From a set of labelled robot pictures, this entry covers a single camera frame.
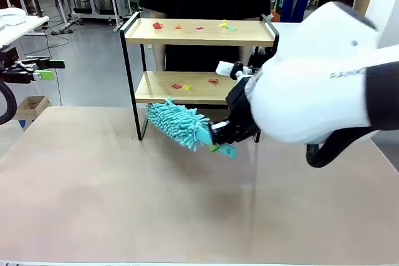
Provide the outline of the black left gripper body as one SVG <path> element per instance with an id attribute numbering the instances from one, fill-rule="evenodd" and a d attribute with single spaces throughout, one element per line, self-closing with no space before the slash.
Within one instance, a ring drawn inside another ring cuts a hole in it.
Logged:
<path id="1" fill-rule="evenodd" d="M 30 83 L 30 73 L 18 61 L 15 47 L 5 45 L 1 47 L 1 80 L 6 83 Z"/>

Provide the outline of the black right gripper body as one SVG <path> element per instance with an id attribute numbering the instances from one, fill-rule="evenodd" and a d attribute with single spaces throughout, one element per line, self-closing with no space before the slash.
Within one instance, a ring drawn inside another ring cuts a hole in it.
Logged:
<path id="1" fill-rule="evenodd" d="M 261 131 L 255 124 L 251 113 L 251 105 L 245 94 L 245 87 L 249 77 L 241 79 L 228 93 L 226 103 L 230 114 L 225 119 L 228 122 L 226 142 L 241 142 L 253 137 L 259 142 Z"/>

